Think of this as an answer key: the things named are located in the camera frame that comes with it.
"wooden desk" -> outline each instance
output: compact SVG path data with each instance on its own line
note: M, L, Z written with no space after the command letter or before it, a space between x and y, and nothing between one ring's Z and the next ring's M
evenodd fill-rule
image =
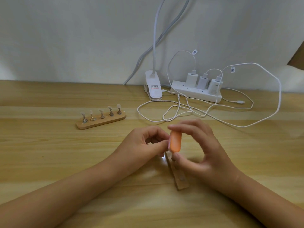
M142 86L0 81L0 92L0 203L96 164L134 127L153 124L136 112L148 101ZM247 125L275 111L277 93L245 93L255 101L252 111L235 113L217 107L212 114ZM226 99L247 101L231 91L222 94ZM165 93L164 99L177 98ZM80 112L88 115L90 109L97 112L117 103L127 112L125 120L87 130L76 128ZM170 105L153 103L142 112L159 119ZM204 103L193 106L207 108ZM280 112L252 127L232 128L210 117L203 120L238 168L304 207L303 112L304 95L283 94ZM160 124L165 130L167 125ZM183 136L181 152L196 160L203 157L189 136ZM166 162L155 157L60 227L261 227L226 197L191 176L188 180L190 188L178 192Z

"label sticker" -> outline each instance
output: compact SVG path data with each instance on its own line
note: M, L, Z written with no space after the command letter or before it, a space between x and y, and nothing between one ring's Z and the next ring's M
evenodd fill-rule
M151 89L159 89L158 85L155 85L155 86L151 86Z

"white wall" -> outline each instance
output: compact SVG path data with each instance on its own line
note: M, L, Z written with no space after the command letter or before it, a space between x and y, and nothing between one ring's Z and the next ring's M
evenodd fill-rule
M123 83L151 46L161 0L0 0L0 79ZM185 0L166 0L158 35ZM257 62L280 78L283 90L304 92L304 72L285 66L304 41L304 0L190 0L179 23L157 47L161 83L181 49L197 49L197 71ZM185 80L191 56L180 54L170 71ZM129 84L143 84L148 55ZM275 90L259 69L227 73L225 85Z

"power strip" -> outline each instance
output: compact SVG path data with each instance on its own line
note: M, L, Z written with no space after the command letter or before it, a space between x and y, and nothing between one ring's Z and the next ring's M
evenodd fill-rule
M194 86L194 88L190 88L186 86L185 82L182 81L173 81L171 85L170 91L173 94L178 94L180 92L181 94L186 95L189 98L197 98L204 101L210 101L210 102L216 102L219 103L222 100L221 92L218 92L218 95L212 95L208 93L207 89L200 90L196 88L197 85Z

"hand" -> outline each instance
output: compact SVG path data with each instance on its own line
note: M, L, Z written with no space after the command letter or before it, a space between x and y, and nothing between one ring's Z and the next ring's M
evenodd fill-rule
M169 134L159 126L147 126L132 130L117 149L108 157L123 177L138 170L156 155L168 151Z
M241 172L232 163L227 153L215 138L209 125L201 120L181 121L168 126L170 130L191 135L197 141L205 154L200 163L194 163L184 158L180 153L173 153L181 169L199 177L211 188L230 196L234 192L234 183Z

